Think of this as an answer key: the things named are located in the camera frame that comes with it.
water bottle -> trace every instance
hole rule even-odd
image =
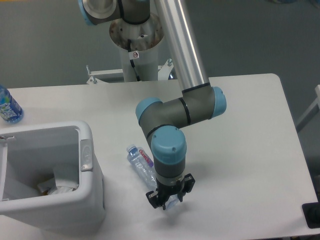
[[[23,118],[23,110],[8,89],[0,85],[0,116],[8,123],[16,124]]]
[[[152,159],[146,154],[142,147],[130,145],[126,148],[126,151],[128,152],[126,158],[129,163],[132,164],[133,169],[144,181],[150,191],[156,191],[156,171]],[[168,210],[172,208],[178,202],[179,199],[177,195],[170,196],[169,200],[165,203],[165,209]]]

gray floor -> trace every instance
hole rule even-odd
[[[320,84],[320,9],[308,0],[187,4],[208,76],[277,74],[296,121]],[[76,0],[0,2],[0,82],[8,88],[84,84],[87,64],[92,71],[120,68],[109,25],[87,26]],[[166,43],[159,52],[161,63],[170,56]],[[319,115],[299,137],[320,174]]]

trash bin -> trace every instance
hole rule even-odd
[[[63,164],[78,169],[78,188],[42,195],[37,184]],[[83,121],[0,129],[1,215],[41,229],[101,222],[103,180],[91,129]]]

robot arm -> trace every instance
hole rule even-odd
[[[139,25],[150,17],[149,0],[78,0],[81,13],[89,25],[116,19]]]
[[[150,15],[149,0],[118,0],[115,4],[114,13],[104,21],[121,17],[126,23],[141,25]],[[180,128],[223,114],[227,102],[222,90],[211,87],[206,76],[185,0],[155,0],[155,4],[175,64],[182,97],[169,102],[162,102],[156,97],[146,98],[137,105],[135,113],[151,148],[156,171],[157,189],[146,196],[154,208],[165,209],[171,195],[177,194],[182,202],[183,196],[192,190],[195,183],[191,174],[184,173],[187,143]]]

metal frame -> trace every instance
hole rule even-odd
[[[304,111],[296,122],[295,129],[299,133],[320,110],[320,85],[315,88],[317,98],[311,105]]]
[[[174,64],[171,58],[169,58],[163,66],[158,66],[158,81],[168,80],[168,77],[174,68]],[[102,71],[90,71],[89,66],[86,66],[89,79],[87,84],[100,84],[100,83],[115,83],[115,79],[122,78],[124,72],[122,69],[102,70]]]

